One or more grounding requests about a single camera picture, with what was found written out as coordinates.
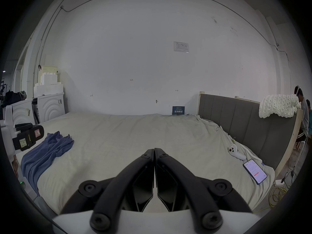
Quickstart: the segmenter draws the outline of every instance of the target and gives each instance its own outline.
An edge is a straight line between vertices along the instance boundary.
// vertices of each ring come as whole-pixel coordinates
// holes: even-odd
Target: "label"
[[[172,115],[183,115],[185,107],[172,107]]]
[[[35,137],[37,138],[37,137],[39,137],[40,135],[41,135],[41,134],[40,134],[39,129],[35,130]]]
[[[25,138],[20,139],[20,144],[21,144],[21,148],[27,146],[26,139]]]
[[[189,51],[188,51],[188,43],[174,41],[174,51],[189,53]]]

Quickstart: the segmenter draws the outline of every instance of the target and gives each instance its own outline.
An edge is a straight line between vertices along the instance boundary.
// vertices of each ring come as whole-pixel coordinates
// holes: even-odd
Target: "man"
[[[307,105],[308,105],[308,110],[309,110],[309,135],[312,134],[312,110],[311,110],[311,105],[310,101],[307,99]]]
[[[294,88],[294,93],[297,95],[299,102],[301,102],[301,109],[303,110],[303,118],[300,125],[300,130],[298,133],[298,137],[296,142],[305,141],[308,136],[308,126],[309,126],[309,110],[308,110],[308,104],[303,97],[303,93],[301,88],[296,86]]]

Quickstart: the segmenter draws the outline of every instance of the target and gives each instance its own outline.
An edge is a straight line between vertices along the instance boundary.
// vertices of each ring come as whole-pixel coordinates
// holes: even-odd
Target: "phone screen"
[[[253,159],[244,163],[243,166],[258,185],[268,176]]]

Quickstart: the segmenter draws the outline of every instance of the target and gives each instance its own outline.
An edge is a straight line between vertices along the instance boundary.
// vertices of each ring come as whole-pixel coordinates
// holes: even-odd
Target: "white washing machine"
[[[37,97],[37,113],[40,123],[65,114],[64,93]]]
[[[32,123],[35,125],[34,113],[32,111],[32,99],[26,99],[12,104],[13,126],[22,123]]]

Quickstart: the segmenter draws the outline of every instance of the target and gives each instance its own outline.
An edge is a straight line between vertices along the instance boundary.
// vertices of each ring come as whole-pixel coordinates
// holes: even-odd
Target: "handwritten mark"
[[[211,18],[213,19],[213,21],[215,21],[215,23],[217,23],[217,22],[216,22],[216,19],[214,19],[214,17],[211,17]]]
[[[233,29],[233,27],[230,27],[230,28],[231,28],[230,31],[231,31],[232,33],[234,33],[236,36],[238,36],[238,35],[236,34],[237,30],[236,30],[236,29]]]

